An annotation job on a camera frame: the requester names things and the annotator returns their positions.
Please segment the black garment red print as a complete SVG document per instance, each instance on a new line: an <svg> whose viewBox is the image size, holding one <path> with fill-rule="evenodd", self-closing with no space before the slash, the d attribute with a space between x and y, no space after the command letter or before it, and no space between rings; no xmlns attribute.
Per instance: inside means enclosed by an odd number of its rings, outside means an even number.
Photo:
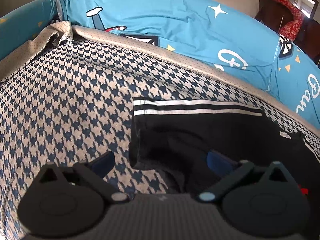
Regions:
<svg viewBox="0 0 320 240"><path fill-rule="evenodd" d="M257 166L281 162L310 203L303 235L319 237L319 150L301 131L288 132L264 111L237 102L134 99L132 168L156 170L172 190L197 194L220 180L208 167L210 151Z"/></svg>

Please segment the houndstooth mattress cover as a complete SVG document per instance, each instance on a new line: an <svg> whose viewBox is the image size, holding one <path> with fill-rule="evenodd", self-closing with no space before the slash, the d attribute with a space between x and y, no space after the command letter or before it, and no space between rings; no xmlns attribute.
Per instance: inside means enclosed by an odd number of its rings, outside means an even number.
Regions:
<svg viewBox="0 0 320 240"><path fill-rule="evenodd" d="M319 130L267 93L161 48L55 23L1 61L1 239L24 236L17 206L48 162L69 166L112 151L112 185L167 192L158 172L129 166L132 101L140 95L257 107L285 131L302 132L319 158Z"/></svg>

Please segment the blue cartoon print bedsheet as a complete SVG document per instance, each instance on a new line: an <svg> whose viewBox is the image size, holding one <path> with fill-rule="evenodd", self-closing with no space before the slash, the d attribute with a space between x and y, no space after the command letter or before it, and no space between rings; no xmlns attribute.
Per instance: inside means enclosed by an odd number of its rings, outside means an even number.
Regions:
<svg viewBox="0 0 320 240"><path fill-rule="evenodd" d="M214 0L35 0L1 18L1 57L54 21L202 61L274 96L319 127L319 68L283 34Z"/></svg>

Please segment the red patterned cloth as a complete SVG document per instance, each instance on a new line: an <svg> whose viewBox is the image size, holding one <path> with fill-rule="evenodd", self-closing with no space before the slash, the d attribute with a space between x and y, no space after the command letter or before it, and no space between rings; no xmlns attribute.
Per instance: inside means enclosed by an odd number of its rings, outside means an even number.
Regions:
<svg viewBox="0 0 320 240"><path fill-rule="evenodd" d="M304 14L289 0L259 0L255 19L294 41L302 26Z"/></svg>

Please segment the brown wooden chair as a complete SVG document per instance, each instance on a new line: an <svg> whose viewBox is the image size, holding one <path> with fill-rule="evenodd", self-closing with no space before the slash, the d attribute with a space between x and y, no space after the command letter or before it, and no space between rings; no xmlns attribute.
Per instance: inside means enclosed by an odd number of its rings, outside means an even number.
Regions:
<svg viewBox="0 0 320 240"><path fill-rule="evenodd" d="M259 0L255 19L294 42L319 65L319 23L307 18L289 0Z"/></svg>

